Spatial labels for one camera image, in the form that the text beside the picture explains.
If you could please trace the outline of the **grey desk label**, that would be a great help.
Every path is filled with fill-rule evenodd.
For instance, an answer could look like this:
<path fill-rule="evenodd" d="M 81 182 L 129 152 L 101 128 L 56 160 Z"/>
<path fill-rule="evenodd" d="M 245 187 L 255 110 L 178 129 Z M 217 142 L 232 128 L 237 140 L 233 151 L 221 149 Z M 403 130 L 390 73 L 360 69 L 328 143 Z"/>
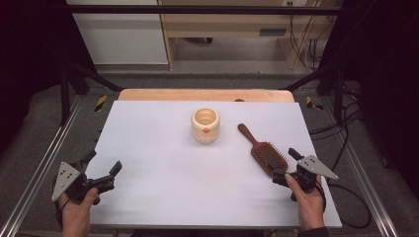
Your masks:
<path fill-rule="evenodd" d="M 261 37 L 282 37 L 287 33 L 287 29 L 260 29 L 259 36 Z"/>

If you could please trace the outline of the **yellow black tape strip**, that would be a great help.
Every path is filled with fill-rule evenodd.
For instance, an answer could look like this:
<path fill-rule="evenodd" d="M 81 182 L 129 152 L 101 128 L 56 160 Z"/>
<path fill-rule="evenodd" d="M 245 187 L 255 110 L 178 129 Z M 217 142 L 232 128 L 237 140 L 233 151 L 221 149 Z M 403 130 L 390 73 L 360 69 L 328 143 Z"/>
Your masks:
<path fill-rule="evenodd" d="M 312 100 L 311 100 L 311 97 L 306 97 L 306 106 L 309 109 L 314 109 L 314 110 L 318 110 L 318 111 L 324 110 L 324 107 L 323 106 L 321 106 L 321 105 L 314 105 L 313 102 L 312 102 Z"/>
<path fill-rule="evenodd" d="M 95 107 L 95 112 L 99 112 L 101 110 L 101 108 L 104 106 L 105 102 L 107 100 L 107 96 L 106 95 L 102 95 L 100 96 L 97 105 Z"/>

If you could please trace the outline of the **black curtain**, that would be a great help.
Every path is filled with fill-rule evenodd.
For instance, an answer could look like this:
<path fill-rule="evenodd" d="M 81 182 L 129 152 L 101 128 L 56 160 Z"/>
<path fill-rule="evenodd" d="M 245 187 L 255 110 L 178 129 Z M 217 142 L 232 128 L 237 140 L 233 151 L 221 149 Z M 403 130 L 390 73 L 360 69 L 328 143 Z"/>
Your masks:
<path fill-rule="evenodd" d="M 43 41 L 49 26 L 73 62 L 96 70 L 87 46 L 68 12 L 46 11 L 45 5 L 67 0 L 0 0 L 0 153 L 13 142 L 30 107 L 30 98 L 58 84 L 58 64 Z"/>
<path fill-rule="evenodd" d="M 343 0 L 321 63 L 356 29 L 340 71 L 361 85 L 364 111 L 385 157 L 419 199 L 419 0 Z"/>

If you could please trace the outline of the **white cabinet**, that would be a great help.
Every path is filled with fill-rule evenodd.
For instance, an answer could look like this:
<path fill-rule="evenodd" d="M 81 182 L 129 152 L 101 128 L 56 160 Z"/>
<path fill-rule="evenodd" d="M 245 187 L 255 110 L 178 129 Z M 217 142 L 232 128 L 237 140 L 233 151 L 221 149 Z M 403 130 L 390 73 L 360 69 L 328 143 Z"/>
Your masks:
<path fill-rule="evenodd" d="M 74 14 L 96 65 L 167 64 L 158 14 Z"/>

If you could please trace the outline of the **cream ceramic cup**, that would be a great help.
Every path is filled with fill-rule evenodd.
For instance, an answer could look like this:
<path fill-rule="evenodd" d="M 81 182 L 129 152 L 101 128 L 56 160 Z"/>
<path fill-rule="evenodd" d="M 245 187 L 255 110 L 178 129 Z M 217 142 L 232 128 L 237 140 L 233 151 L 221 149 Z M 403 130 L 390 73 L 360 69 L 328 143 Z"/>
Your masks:
<path fill-rule="evenodd" d="M 211 108 L 196 110 L 191 116 L 192 136 L 200 143 L 209 144 L 220 135 L 220 116 Z"/>

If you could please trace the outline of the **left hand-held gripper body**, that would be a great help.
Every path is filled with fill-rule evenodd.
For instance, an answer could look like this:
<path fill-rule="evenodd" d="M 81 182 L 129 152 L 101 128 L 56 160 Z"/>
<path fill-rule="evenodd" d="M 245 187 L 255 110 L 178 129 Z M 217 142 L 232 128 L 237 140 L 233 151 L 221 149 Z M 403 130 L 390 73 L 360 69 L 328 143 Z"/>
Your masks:
<path fill-rule="evenodd" d="M 86 175 L 89 163 L 89 160 L 80 160 L 73 164 L 61 162 L 51 200 L 58 201 L 62 194 L 67 194 L 71 200 L 81 201 L 92 188 L 96 188 L 99 194 L 113 190 L 115 188 L 116 167 L 113 167 L 107 176 L 89 179 Z"/>

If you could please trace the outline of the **person's left hand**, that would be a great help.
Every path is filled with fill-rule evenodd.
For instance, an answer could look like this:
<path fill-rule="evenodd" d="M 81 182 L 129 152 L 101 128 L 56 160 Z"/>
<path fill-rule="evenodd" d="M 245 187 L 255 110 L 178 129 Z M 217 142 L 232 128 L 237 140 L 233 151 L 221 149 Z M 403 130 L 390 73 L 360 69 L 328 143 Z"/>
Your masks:
<path fill-rule="evenodd" d="M 59 201 L 62 213 L 62 232 L 68 229 L 90 231 L 90 210 L 98 196 L 98 190 L 92 188 L 78 203 L 72 201 L 67 194 L 63 194 Z"/>

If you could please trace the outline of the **white board sheet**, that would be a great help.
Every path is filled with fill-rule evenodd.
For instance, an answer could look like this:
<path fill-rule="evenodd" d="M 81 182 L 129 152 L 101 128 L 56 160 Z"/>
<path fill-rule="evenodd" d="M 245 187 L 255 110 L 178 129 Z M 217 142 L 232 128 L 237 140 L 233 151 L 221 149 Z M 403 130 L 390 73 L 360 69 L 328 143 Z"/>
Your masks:
<path fill-rule="evenodd" d="M 211 144 L 192 136 L 191 116 L 202 102 L 116 101 L 87 174 L 99 178 L 123 167 L 112 191 L 91 211 L 96 226 L 121 228 L 296 227 L 297 205 L 273 183 L 238 130 L 282 154 L 315 150 L 297 103 L 211 102 L 220 135 Z"/>

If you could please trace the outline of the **light wooden desk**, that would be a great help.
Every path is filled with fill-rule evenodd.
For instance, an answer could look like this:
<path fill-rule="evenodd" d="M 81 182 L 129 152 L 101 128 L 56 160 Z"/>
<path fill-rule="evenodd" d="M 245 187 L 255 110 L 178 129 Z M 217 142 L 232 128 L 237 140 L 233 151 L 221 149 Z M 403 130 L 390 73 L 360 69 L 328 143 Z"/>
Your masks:
<path fill-rule="evenodd" d="M 343 0 L 157 0 L 160 6 L 252 6 L 252 7 L 336 7 Z M 302 59 L 309 40 L 326 40 L 334 17 L 290 15 L 198 15 L 163 14 L 163 32 L 169 59 L 175 56 L 174 40 L 181 38 L 268 38 L 276 39 L 293 70 Z M 260 29 L 287 29 L 282 37 L 261 37 Z"/>

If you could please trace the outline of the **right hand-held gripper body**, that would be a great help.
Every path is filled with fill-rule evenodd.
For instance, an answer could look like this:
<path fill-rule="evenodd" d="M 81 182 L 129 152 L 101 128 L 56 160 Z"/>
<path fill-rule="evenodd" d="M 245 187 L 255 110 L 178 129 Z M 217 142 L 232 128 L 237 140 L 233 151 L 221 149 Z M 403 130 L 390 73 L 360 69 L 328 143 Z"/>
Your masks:
<path fill-rule="evenodd" d="M 339 179 L 332 170 L 313 155 L 293 155 L 293 158 L 296 161 L 296 170 L 290 173 L 290 176 L 298 182 L 305 193 L 315 188 L 318 175 L 333 180 Z"/>

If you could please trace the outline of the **brown wooden hairbrush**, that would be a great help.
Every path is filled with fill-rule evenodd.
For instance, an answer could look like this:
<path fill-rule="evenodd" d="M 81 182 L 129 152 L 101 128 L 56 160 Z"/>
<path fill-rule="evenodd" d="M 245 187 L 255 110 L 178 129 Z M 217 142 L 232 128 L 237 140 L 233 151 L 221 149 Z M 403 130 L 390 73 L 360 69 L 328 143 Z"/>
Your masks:
<path fill-rule="evenodd" d="M 240 123 L 237 127 L 238 130 L 252 143 L 251 155 L 268 176 L 272 177 L 274 172 L 269 172 L 266 166 L 267 160 L 272 160 L 276 163 L 276 170 L 284 172 L 288 169 L 289 164 L 287 159 L 272 143 L 258 141 L 244 123 Z"/>

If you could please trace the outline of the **person's right hand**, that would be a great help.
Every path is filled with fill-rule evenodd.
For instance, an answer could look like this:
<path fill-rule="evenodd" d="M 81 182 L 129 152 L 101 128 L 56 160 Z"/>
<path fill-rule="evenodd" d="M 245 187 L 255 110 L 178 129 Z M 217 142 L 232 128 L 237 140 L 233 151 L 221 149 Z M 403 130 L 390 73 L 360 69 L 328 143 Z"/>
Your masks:
<path fill-rule="evenodd" d="M 300 229 L 308 231 L 324 227 L 324 199 L 320 185 L 321 179 L 317 177 L 315 188 L 310 193 L 305 193 L 293 176 L 286 174 L 285 178 L 297 201 Z"/>

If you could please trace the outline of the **black metal stand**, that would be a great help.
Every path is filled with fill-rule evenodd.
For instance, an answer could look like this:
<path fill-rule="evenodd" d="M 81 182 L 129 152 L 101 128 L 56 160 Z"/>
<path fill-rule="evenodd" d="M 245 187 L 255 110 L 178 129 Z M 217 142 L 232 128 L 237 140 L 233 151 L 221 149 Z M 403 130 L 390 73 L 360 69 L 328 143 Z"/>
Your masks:
<path fill-rule="evenodd" d="M 286 91 L 293 92 L 299 87 L 319 79 L 316 92 L 320 96 L 329 96 L 334 92 L 334 106 L 333 117 L 339 125 L 343 124 L 343 84 L 344 79 L 339 65 L 333 63 L 326 64 L 325 66 L 317 69 L 316 71 L 306 75 L 302 79 L 285 87 Z"/>
<path fill-rule="evenodd" d="M 114 92 L 121 92 L 124 89 L 103 78 L 97 72 L 74 63 L 61 65 L 58 75 L 61 98 L 61 125 L 64 125 L 70 118 L 69 86 L 73 87 L 77 95 L 86 95 L 90 87 L 84 78 L 88 77 Z"/>

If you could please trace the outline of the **light wooden table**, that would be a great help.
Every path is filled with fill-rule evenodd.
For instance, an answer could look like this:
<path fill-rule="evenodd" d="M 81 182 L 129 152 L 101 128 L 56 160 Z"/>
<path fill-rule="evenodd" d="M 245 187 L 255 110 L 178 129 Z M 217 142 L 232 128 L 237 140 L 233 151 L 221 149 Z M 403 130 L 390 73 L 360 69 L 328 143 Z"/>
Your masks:
<path fill-rule="evenodd" d="M 286 90 L 266 89 L 124 89 L 119 101 L 216 101 L 293 103 Z"/>

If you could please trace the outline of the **person's dark right sleeve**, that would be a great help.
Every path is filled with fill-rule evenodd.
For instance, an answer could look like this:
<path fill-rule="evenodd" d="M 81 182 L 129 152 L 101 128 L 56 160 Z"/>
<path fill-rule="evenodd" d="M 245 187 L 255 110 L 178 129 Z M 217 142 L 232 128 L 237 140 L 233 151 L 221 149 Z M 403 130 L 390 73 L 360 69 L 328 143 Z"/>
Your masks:
<path fill-rule="evenodd" d="M 330 237 L 330 233 L 327 227 L 317 227 L 301 230 L 297 237 Z"/>

